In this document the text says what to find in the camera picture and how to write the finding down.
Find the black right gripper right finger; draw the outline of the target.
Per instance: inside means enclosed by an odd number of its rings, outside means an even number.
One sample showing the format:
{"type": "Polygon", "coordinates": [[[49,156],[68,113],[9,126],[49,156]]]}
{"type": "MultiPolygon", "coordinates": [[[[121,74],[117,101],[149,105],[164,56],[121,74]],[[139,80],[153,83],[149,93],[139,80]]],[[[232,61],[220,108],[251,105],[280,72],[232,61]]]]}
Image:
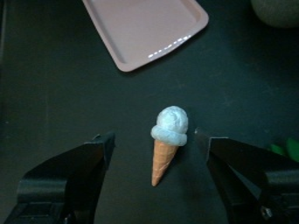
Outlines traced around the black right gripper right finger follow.
{"type": "Polygon", "coordinates": [[[195,130],[228,224],[299,224],[299,163],[195,130]]]}

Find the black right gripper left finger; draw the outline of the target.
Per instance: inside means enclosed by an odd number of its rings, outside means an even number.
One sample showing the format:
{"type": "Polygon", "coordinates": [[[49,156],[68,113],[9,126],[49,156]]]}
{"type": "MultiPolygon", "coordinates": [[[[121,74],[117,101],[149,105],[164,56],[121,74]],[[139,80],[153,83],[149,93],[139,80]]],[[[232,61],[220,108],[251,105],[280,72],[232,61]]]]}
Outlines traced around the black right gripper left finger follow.
{"type": "Polygon", "coordinates": [[[93,224],[116,135],[97,135],[23,176],[4,224],[93,224]]]}

